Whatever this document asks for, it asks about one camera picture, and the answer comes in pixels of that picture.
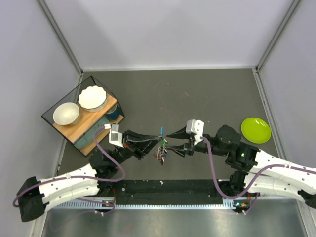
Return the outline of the blue handled metal keyring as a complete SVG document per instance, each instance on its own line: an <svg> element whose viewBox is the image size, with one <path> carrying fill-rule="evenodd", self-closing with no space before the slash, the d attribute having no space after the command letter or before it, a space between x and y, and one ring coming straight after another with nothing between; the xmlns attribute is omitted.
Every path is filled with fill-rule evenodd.
<svg viewBox="0 0 316 237"><path fill-rule="evenodd" d="M157 161L161 165L163 165L164 162L165 162L165 159L167 157L167 153L168 153L167 149L165 148L167 143L168 143L168 141L166 140L166 136L165 136L163 127L160 128L160 136L159 136L159 138L160 138L160 144L158 146L158 149L157 149L156 153L154 154L154 157L157 159ZM165 146L163 146L163 147L161 146L161 142L162 141L166 142Z"/></svg>

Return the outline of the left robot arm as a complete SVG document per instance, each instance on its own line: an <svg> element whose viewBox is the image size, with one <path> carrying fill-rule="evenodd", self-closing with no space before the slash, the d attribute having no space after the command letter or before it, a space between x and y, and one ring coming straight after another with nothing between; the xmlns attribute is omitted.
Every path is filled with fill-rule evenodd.
<svg viewBox="0 0 316 237"><path fill-rule="evenodd" d="M109 131L109 142L113 150L105 150L96 143L88 164L60 176L38 180L28 178L18 191L13 206L18 208L22 222L29 222L42 216L50 209L85 196L108 195L112 184L124 180L126 172L122 163L131 157L144 158L163 135L144 135L127 130L119 132L118 125L106 124L97 132Z"/></svg>

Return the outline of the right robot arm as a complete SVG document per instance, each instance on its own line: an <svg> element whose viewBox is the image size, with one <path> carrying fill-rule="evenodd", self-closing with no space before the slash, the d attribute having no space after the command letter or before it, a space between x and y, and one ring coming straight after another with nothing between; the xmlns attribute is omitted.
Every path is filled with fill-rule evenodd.
<svg viewBox="0 0 316 237"><path fill-rule="evenodd" d="M244 194L273 195L296 199L316 207L316 170L273 156L241 141L241 135L223 125L215 136L203 132L201 121L190 120L187 126L167 135L186 139L167 149L185 157L200 152L209 155L211 173L217 192L224 198L237 199ZM222 188L216 178L213 156L224 156L225 163L235 169L229 185Z"/></svg>

